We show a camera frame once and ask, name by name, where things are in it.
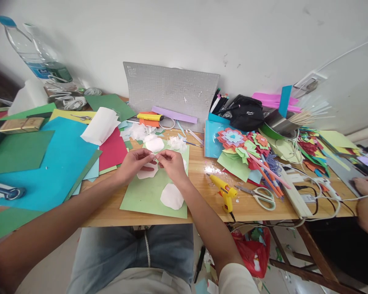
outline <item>gold box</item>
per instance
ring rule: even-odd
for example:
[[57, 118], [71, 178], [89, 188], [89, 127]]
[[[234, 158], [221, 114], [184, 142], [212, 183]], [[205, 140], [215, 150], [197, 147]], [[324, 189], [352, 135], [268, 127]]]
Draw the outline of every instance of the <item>gold box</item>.
[[4, 134], [18, 134], [39, 131], [44, 118], [24, 118], [7, 120], [0, 128]]

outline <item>cutting mat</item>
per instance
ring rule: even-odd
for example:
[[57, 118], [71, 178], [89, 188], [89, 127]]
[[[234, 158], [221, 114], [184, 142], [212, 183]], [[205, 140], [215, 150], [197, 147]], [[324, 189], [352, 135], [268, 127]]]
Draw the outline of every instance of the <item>cutting mat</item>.
[[[219, 74], [123, 62], [126, 71], [129, 106], [139, 113], [159, 106], [197, 117], [197, 124], [181, 122], [184, 129], [204, 133]], [[171, 126], [171, 121], [163, 123]]]

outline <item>white shirt sleeve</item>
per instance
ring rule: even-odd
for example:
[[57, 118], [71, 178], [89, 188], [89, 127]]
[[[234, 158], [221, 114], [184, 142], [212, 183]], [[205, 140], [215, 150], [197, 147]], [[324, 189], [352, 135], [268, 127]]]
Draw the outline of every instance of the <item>white shirt sleeve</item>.
[[219, 294], [259, 294], [258, 288], [246, 267], [229, 263], [218, 279]]

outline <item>blue label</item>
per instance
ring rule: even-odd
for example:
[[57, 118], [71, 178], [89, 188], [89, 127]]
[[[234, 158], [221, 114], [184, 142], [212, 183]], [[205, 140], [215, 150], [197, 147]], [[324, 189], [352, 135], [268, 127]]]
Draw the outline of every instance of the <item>blue label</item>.
[[26, 62], [26, 64], [38, 78], [49, 79], [50, 73], [42, 63]]

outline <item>hand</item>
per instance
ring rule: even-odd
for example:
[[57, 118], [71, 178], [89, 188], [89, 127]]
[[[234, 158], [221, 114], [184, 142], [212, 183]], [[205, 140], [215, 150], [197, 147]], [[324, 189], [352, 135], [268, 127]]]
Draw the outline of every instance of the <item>hand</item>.
[[157, 164], [154, 160], [155, 155], [145, 148], [132, 150], [127, 153], [120, 168], [114, 174], [117, 180], [128, 184], [138, 171], [143, 170], [147, 172], [153, 171], [152, 167], [145, 167], [146, 163]]
[[353, 179], [356, 189], [363, 195], [368, 195], [368, 177]]
[[166, 170], [169, 178], [176, 184], [188, 179], [184, 170], [183, 157], [180, 153], [172, 150], [163, 150], [156, 155], [158, 165]]

